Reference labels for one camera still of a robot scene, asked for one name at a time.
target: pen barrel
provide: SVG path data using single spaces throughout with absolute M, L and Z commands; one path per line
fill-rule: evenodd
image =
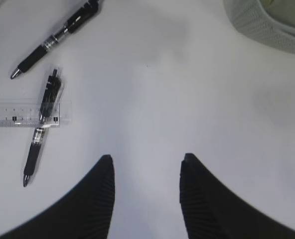
M 42 103 L 40 106 L 40 123 L 42 119 L 51 116 L 54 104 L 57 100 L 59 90 L 61 88 L 61 81 L 57 76 L 58 71 L 54 70 L 53 75 L 49 76 L 46 90 L 43 95 Z
M 83 5 L 66 23 L 67 29 L 70 33 L 74 33 L 87 20 L 92 18 L 99 11 L 99 3 L 97 0 L 89 0 Z
M 34 130 L 26 166 L 23 172 L 25 175 L 31 176 L 34 173 L 45 132 L 45 128 L 36 128 Z

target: pen grip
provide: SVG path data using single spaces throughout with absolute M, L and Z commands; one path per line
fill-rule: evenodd
M 40 45 L 19 65 L 18 69 L 23 73 L 27 72 L 35 63 L 47 54 L 47 51 Z
M 40 149 L 41 149 L 40 143 L 32 143 L 30 145 L 28 159 L 23 172 L 25 175 L 28 175 L 28 176 L 33 175 L 34 170 L 36 168 L 36 163 L 37 163 Z

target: gray knit fabric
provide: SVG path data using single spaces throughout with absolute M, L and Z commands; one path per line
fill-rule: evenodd
M 294 1 L 228 0 L 227 10 L 232 24 L 240 33 L 265 45 L 295 54 Z

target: black rubber grip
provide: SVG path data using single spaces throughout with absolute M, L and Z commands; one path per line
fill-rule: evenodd
M 24 59 L 19 65 L 18 69 L 23 73 L 27 72 L 34 64 L 36 64 L 47 51 L 40 45 L 38 46 L 26 59 Z
M 70 33 L 74 33 L 87 20 L 93 17 L 99 10 L 99 4 L 96 0 L 91 0 L 83 5 L 72 17 L 67 21 L 67 28 Z
M 34 173 L 40 149 L 41 149 L 41 144 L 32 143 L 30 145 L 28 159 L 23 172 L 25 175 L 31 176 Z

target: ruler numbers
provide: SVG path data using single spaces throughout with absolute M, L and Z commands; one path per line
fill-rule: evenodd
M 59 126 L 59 105 L 55 105 L 52 116 L 46 124 Z M 0 127 L 38 127 L 40 105 L 0 104 Z

